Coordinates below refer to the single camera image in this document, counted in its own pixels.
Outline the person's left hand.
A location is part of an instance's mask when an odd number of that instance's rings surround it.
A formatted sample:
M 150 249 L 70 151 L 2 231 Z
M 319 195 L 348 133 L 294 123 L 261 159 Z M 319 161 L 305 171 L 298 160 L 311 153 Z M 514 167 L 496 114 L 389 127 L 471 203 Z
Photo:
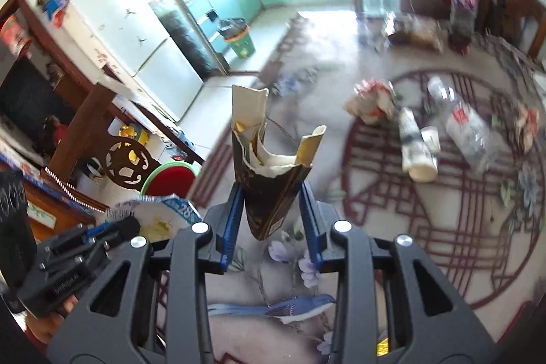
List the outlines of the person's left hand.
M 27 313 L 25 315 L 25 334 L 27 338 L 36 345 L 47 346 L 78 302 L 79 299 L 76 296 L 70 296 L 66 299 L 62 305 L 64 315 L 53 311 L 42 318 L 36 318 L 31 313 Z

